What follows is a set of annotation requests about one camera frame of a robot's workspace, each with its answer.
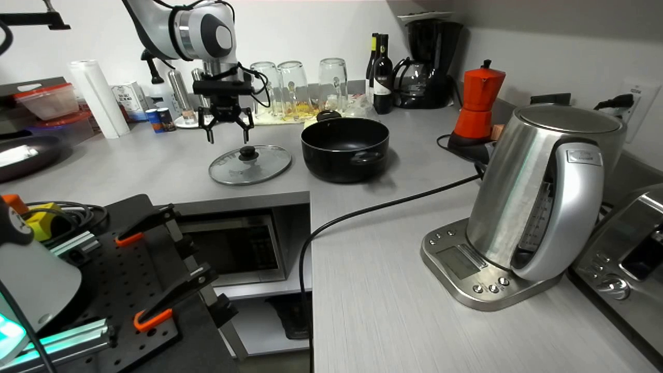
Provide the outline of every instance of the toaster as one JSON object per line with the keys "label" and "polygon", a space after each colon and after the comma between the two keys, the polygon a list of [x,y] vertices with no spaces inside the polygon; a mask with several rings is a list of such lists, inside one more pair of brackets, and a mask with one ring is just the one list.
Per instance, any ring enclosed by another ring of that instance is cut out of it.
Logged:
{"label": "toaster", "polygon": [[663,185],[614,210],[572,268],[572,280],[663,367]]}

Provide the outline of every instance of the gray countertop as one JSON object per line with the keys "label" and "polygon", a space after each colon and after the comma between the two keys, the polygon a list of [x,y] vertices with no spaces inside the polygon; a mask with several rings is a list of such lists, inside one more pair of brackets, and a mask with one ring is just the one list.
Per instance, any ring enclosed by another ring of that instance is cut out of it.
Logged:
{"label": "gray countertop", "polygon": [[[113,203],[148,194],[154,203],[202,210],[311,201],[311,227],[376,203],[473,176],[471,164],[442,152],[454,111],[394,112],[392,167],[371,185],[328,185],[301,155],[301,126],[260,126],[252,144],[292,154],[286,174],[255,187],[222,187],[208,167],[241,146],[237,126],[155,135],[135,128],[119,141],[89,140],[72,157],[0,194],[26,201]],[[467,185],[330,229],[314,242],[317,373],[369,371],[657,371],[568,280],[497,314],[458,306],[421,261],[428,233],[471,214],[479,185]]]}

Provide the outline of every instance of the paper towel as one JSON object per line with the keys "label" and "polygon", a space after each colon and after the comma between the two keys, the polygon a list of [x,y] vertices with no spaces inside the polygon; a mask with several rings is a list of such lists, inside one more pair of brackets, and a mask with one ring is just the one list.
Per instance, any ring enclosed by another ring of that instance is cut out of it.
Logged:
{"label": "paper towel", "polygon": [[69,66],[72,84],[88,102],[107,140],[119,140],[129,133],[126,121],[114,99],[110,86],[94,60],[74,60]]}

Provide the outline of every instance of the black saucepan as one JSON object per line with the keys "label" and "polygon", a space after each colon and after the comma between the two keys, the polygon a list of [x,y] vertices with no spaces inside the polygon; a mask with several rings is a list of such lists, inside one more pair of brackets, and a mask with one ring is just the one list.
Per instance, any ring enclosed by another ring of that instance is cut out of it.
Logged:
{"label": "black saucepan", "polygon": [[365,182],[387,168],[389,128],[365,118],[332,118],[303,130],[309,170],[328,182]]}

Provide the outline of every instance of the bottle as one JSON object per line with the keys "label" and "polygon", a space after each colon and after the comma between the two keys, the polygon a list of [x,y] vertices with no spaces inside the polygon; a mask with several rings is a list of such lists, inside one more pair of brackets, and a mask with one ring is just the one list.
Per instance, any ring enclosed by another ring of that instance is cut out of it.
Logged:
{"label": "bottle", "polygon": [[376,71],[376,58],[378,58],[378,35],[380,34],[373,34],[371,44],[369,44],[371,56],[369,56],[368,81],[365,81],[365,94],[368,94],[369,105],[373,105],[373,71]]}
{"label": "bottle", "polygon": [[389,35],[378,35],[378,58],[373,68],[373,109],[378,114],[392,111],[392,60],[387,56]]}

